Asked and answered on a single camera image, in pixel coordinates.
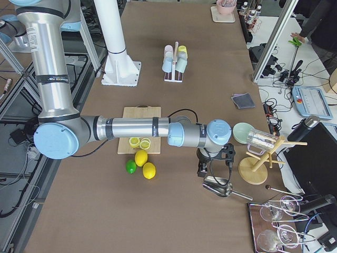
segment cutting board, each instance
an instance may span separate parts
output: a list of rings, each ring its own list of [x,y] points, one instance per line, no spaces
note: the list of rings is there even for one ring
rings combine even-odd
[[[161,117],[161,107],[124,107],[123,118],[152,118]],[[151,146],[146,152],[148,154],[160,154],[160,137],[149,137]],[[140,148],[132,148],[128,142],[129,138],[120,138],[117,154],[135,154]]]

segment computer monitor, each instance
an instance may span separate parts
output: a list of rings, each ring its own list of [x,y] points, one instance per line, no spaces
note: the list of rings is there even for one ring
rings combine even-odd
[[[305,195],[319,198],[332,194],[337,198],[337,140],[319,123],[301,141],[308,145],[289,148],[284,156]],[[323,213],[320,217],[329,232],[337,237],[337,206],[318,211]]]

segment person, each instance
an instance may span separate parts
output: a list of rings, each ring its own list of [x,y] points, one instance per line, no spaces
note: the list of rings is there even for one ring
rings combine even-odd
[[[300,33],[291,33],[299,41],[311,35],[311,44],[316,54],[331,75],[337,68],[337,1],[321,0]]]

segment blue cable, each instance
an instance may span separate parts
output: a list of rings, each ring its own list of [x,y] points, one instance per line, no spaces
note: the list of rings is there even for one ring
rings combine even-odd
[[[319,212],[319,213],[316,213],[313,217],[310,218],[310,220],[308,220],[308,222],[307,222],[306,225],[305,225],[304,234],[307,233],[308,227],[309,227],[311,221],[312,221],[314,218],[316,218],[316,216],[318,216],[318,215],[320,215],[320,214],[321,214],[320,212]],[[302,244],[302,253],[304,253],[304,245],[305,245],[305,244]]]

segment black jacket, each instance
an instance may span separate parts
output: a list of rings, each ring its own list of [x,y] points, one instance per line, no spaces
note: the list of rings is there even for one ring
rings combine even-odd
[[[321,0],[311,14],[300,35],[307,35],[315,29],[311,40],[320,48],[331,52],[337,52],[337,1]]]

